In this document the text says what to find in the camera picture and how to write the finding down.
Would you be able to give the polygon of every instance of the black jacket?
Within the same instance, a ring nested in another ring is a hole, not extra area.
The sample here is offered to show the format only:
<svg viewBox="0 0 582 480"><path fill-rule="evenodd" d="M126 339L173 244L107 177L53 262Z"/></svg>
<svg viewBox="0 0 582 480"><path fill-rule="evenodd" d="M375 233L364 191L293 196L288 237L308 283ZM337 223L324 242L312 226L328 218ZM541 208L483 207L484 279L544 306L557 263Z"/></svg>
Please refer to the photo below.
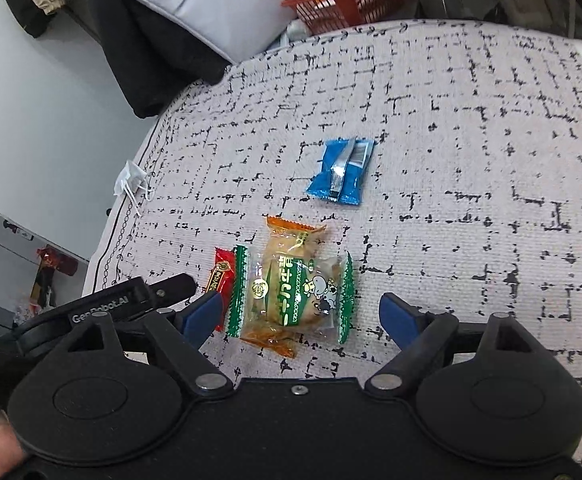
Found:
<svg viewBox="0 0 582 480"><path fill-rule="evenodd" d="M187 30L135 0L88 0L107 61L140 117L157 115L201 78L218 83L229 63Z"/></svg>
<svg viewBox="0 0 582 480"><path fill-rule="evenodd" d="M47 25L53 19L53 15L47 16L32 0L6 0L6 2L20 26L34 38L47 30Z"/></svg>

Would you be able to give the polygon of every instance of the metal screw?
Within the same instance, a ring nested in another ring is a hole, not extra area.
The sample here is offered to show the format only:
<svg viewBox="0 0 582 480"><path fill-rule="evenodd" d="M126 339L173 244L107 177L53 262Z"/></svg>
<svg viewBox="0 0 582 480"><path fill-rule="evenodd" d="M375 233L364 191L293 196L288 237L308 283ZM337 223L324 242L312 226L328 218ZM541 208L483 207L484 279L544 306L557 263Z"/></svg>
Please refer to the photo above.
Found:
<svg viewBox="0 0 582 480"><path fill-rule="evenodd" d="M309 393L309 388L301 384L296 384L295 386L291 386L291 393L294 395L306 395Z"/></svg>
<svg viewBox="0 0 582 480"><path fill-rule="evenodd" d="M220 374L203 374L196 378L196 384L201 390L217 390L226 384L226 377Z"/></svg>
<svg viewBox="0 0 582 480"><path fill-rule="evenodd" d="M402 378L393 374L380 374L371 377L371 384L378 390L396 390L402 386Z"/></svg>

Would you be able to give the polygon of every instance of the red snack wrapper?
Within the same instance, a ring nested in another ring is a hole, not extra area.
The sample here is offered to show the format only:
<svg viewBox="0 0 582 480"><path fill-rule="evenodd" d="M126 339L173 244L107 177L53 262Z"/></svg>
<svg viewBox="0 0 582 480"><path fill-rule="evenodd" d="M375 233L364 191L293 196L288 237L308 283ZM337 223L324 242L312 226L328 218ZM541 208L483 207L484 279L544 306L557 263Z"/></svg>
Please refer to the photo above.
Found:
<svg viewBox="0 0 582 480"><path fill-rule="evenodd" d="M235 281L235 254L233 251L215 248L215 265L211 269L209 281L207 282L207 292L215 290L222 296L222 317L215 327L218 332L222 332L225 326L226 311L231 303L233 293L233 282Z"/></svg>

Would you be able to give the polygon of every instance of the white face mask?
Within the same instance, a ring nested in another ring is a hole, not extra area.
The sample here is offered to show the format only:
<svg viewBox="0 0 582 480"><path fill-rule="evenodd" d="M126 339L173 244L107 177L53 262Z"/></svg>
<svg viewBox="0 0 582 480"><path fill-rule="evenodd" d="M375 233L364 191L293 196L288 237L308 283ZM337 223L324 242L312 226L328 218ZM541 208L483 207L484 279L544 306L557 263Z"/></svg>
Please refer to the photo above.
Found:
<svg viewBox="0 0 582 480"><path fill-rule="evenodd" d="M153 199L155 190L149 187L146 171L141 170L135 162L127 160L125 167L118 175L116 185L113 187L113 194L115 196L120 196L123 193L126 193L136 210L136 215L140 216L140 208L138 207L138 201L136 200L136 193L138 190L144 192L145 200L147 202L150 202Z"/></svg>

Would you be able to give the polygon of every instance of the blue gripper pad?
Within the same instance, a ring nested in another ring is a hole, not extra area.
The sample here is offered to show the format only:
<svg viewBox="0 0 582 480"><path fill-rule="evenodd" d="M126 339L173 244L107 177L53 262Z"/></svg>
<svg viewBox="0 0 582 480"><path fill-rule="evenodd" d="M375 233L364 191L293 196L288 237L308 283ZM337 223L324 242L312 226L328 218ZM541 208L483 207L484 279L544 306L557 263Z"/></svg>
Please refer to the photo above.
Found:
<svg viewBox="0 0 582 480"><path fill-rule="evenodd" d="M216 292L210 298L205 294L182 311L186 317L180 331L193 348L199 349L212 334L222 316L222 307L222 296Z"/></svg>
<svg viewBox="0 0 582 480"><path fill-rule="evenodd" d="M426 326L424 314L391 292L380 299L379 314L380 324L400 350L413 343Z"/></svg>

